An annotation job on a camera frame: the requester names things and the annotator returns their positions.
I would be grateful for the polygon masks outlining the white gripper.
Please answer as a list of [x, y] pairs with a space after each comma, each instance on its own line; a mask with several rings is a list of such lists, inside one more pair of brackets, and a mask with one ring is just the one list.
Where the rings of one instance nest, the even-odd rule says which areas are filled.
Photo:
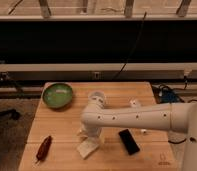
[[80, 137], [82, 141], [85, 141], [88, 138], [98, 139], [100, 137], [101, 131], [102, 131], [101, 127], [82, 125], [77, 135]]

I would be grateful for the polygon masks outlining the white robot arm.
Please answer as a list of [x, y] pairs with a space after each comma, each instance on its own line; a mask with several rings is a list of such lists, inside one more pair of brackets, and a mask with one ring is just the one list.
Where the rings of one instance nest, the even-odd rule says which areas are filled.
[[197, 103], [105, 109], [100, 101], [93, 99], [81, 114], [81, 124], [82, 131], [88, 137], [98, 137], [103, 127], [186, 133], [182, 171], [197, 171]]

